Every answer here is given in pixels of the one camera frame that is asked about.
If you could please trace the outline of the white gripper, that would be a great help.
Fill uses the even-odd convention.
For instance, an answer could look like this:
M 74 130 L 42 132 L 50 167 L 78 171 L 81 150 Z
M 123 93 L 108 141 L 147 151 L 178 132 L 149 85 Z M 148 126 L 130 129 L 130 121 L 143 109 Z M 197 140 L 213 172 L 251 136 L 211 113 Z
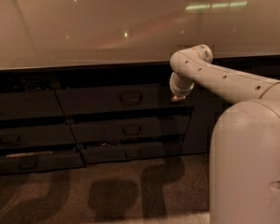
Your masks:
M 194 82 L 191 79 L 172 73 L 170 77 L 170 90 L 173 94 L 171 102 L 177 103 L 185 100 L 194 88 Z

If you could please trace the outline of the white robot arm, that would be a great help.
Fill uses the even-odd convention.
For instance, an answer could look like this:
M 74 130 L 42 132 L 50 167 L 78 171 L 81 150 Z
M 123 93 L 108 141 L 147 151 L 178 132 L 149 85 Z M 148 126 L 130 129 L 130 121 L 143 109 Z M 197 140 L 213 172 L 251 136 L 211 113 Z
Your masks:
M 212 61 L 205 44 L 170 59 L 176 101 L 199 84 L 231 104 L 211 139 L 210 224 L 280 224 L 280 80 Z

